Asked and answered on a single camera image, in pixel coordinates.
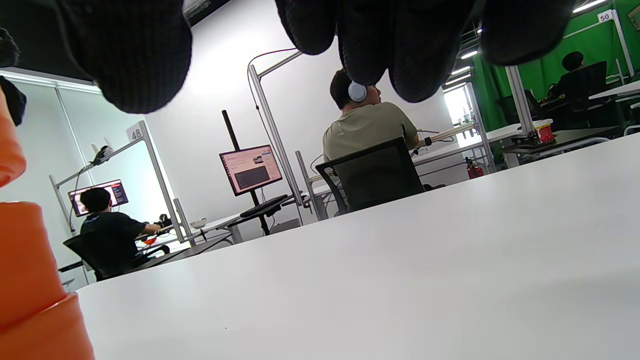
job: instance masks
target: black pole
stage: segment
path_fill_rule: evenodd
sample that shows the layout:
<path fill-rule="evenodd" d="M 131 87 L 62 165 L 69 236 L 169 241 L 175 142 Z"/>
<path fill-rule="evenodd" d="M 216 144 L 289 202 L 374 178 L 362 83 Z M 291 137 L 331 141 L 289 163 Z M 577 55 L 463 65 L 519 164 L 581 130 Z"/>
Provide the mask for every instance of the black pole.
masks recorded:
<path fill-rule="evenodd" d="M 238 139 L 236 138 L 236 133 L 234 132 L 234 128 L 231 126 L 231 120 L 229 119 L 229 114 L 226 110 L 222 110 L 222 117 L 225 118 L 225 124 L 227 125 L 227 130 L 229 131 L 229 137 L 231 137 L 231 142 L 234 144 L 234 150 L 239 151 L 240 145 L 238 145 Z M 258 206 L 260 202 L 258 201 L 258 195 L 255 194 L 254 190 L 250 191 L 251 199 L 253 200 L 253 204 Z M 259 216 L 260 218 L 260 226 L 264 231 L 265 235 L 269 234 L 269 226 L 267 225 L 267 220 L 264 219 L 264 215 Z"/>

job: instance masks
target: white tabletop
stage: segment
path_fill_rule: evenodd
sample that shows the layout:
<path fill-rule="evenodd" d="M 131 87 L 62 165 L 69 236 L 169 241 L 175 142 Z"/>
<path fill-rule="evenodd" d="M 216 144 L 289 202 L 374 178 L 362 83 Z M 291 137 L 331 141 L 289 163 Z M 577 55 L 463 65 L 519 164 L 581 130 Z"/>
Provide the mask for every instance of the white tabletop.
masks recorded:
<path fill-rule="evenodd" d="M 640 80 L 634 81 L 633 83 L 629 83 L 626 85 L 618 86 L 617 88 L 613 88 L 611 90 L 607 90 L 599 94 L 589 96 L 589 99 L 593 100 L 599 97 L 612 96 L 612 95 L 631 95 L 637 92 L 640 92 Z"/>
<path fill-rule="evenodd" d="M 522 130 L 518 129 L 519 127 L 520 124 L 501 127 L 500 129 L 489 131 L 486 134 L 486 137 L 487 139 L 489 139 L 489 142 L 496 142 L 506 138 L 511 138 L 512 136 L 522 134 Z M 450 145 L 443 146 L 437 150 L 429 151 L 427 148 L 426 150 L 421 150 L 418 155 L 414 156 L 412 158 L 412 161 L 415 166 L 419 166 L 433 161 L 434 158 L 444 158 L 453 154 L 457 154 L 459 152 L 471 150 L 474 147 L 477 147 L 481 142 L 482 138 L 479 135 L 475 135 L 472 138 L 467 138 L 467 141 L 465 142 L 455 142 Z M 331 189 L 329 188 L 329 185 L 324 183 L 324 181 L 318 182 L 317 186 L 314 186 L 314 194 L 316 196 L 324 195 L 330 192 Z"/>
<path fill-rule="evenodd" d="M 638 152 L 628 136 L 91 284 L 96 357 L 637 359 Z"/>

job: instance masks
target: glove finger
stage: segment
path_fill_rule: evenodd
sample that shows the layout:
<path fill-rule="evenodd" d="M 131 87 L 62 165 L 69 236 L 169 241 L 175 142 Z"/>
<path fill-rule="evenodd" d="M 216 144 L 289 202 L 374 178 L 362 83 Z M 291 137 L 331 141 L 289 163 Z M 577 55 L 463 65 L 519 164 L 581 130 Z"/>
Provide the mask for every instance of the glove finger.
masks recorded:
<path fill-rule="evenodd" d="M 548 54 L 571 20 L 574 0 L 486 0 L 481 45 L 496 65 L 518 65 Z"/>
<path fill-rule="evenodd" d="M 474 3 L 444 1 L 428 8 L 425 2 L 397 1 L 389 75 L 405 101 L 428 99 L 449 77 Z"/>
<path fill-rule="evenodd" d="M 182 88 L 191 63 L 191 30 L 182 0 L 57 0 L 67 48 L 127 113 L 162 108 Z"/>
<path fill-rule="evenodd" d="M 328 0 L 276 0 L 287 36 L 303 53 L 325 52 L 335 36 L 336 3 Z"/>
<path fill-rule="evenodd" d="M 338 15 L 340 60 L 349 77 L 375 85 L 388 67 L 390 0 L 342 0 Z"/>

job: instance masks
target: white wall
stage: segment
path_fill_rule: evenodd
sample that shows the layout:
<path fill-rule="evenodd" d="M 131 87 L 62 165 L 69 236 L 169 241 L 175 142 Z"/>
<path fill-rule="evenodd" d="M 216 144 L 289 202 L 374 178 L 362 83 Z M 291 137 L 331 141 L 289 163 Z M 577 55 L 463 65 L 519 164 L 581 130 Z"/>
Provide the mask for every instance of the white wall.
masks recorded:
<path fill-rule="evenodd" d="M 220 111 L 229 112 L 241 147 L 268 143 L 253 105 L 246 67 L 254 56 L 292 47 L 292 44 L 282 28 L 274 2 L 264 0 L 229 2 L 196 25 L 193 33 L 193 61 L 183 89 L 167 107 L 147 115 L 147 121 L 187 217 L 214 220 L 253 206 L 249 195 L 234 197 L 218 157 L 221 152 L 233 150 Z M 254 64 L 260 72 L 287 55 L 267 55 Z M 262 81 L 302 189 L 294 152 L 300 150 L 307 165 L 322 153 L 324 130 L 340 115 L 329 94 L 331 79 L 340 68 L 336 41 L 324 54 L 302 56 Z M 408 104 L 392 90 L 388 76 L 385 75 L 379 88 L 383 100 L 400 106 L 416 126 L 435 131 L 451 128 L 442 93 L 420 104 Z M 441 163 L 460 161 L 458 157 Z M 426 182 L 451 184 L 466 176 L 464 168 L 455 168 Z M 265 193 L 270 198 L 291 191 L 282 181 L 267 186 Z M 308 210 L 303 212 L 306 222 L 314 218 Z M 297 217 L 297 212 L 289 207 L 276 217 L 278 221 L 285 221 Z M 245 238 L 260 234 L 257 221 L 241 230 Z"/>
<path fill-rule="evenodd" d="M 22 125 L 17 128 L 18 138 L 27 158 L 27 171 L 11 184 L 0 189 L 0 202 L 31 201 L 42 208 L 49 243 L 58 267 L 79 261 L 71 250 L 62 244 L 70 238 L 49 175 L 58 180 L 67 177 L 82 166 L 58 98 L 53 88 L 15 83 L 28 98 Z M 81 177 L 80 186 L 88 180 Z M 25 239 L 24 251 L 29 251 L 29 239 Z M 63 280 L 75 277 L 75 288 L 85 284 L 81 269 L 61 274 Z"/>

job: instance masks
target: boy in black shirt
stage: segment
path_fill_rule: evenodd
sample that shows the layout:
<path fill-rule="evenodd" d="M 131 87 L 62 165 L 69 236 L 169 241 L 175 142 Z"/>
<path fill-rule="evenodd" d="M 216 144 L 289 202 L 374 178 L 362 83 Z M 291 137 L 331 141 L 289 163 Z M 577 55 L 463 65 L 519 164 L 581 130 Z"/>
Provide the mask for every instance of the boy in black shirt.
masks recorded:
<path fill-rule="evenodd" d="M 90 212 L 84 220 L 80 233 L 89 231 L 111 233 L 114 240 L 133 242 L 138 235 L 153 235 L 160 225 L 143 224 L 123 213 L 111 212 L 111 195 L 103 188 L 92 188 L 80 194 L 80 202 Z"/>

